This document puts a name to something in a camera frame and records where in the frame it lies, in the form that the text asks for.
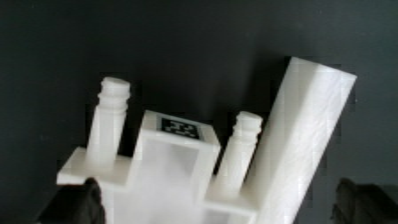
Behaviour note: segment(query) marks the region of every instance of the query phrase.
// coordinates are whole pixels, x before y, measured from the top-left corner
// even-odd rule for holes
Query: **dark gray surface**
[[[338,179],[398,181],[396,37],[393,0],[2,1],[0,223],[45,209],[105,73],[137,83],[132,155],[142,108],[212,123],[222,142],[242,109],[267,118],[288,56],[359,76],[299,213],[327,223]]]

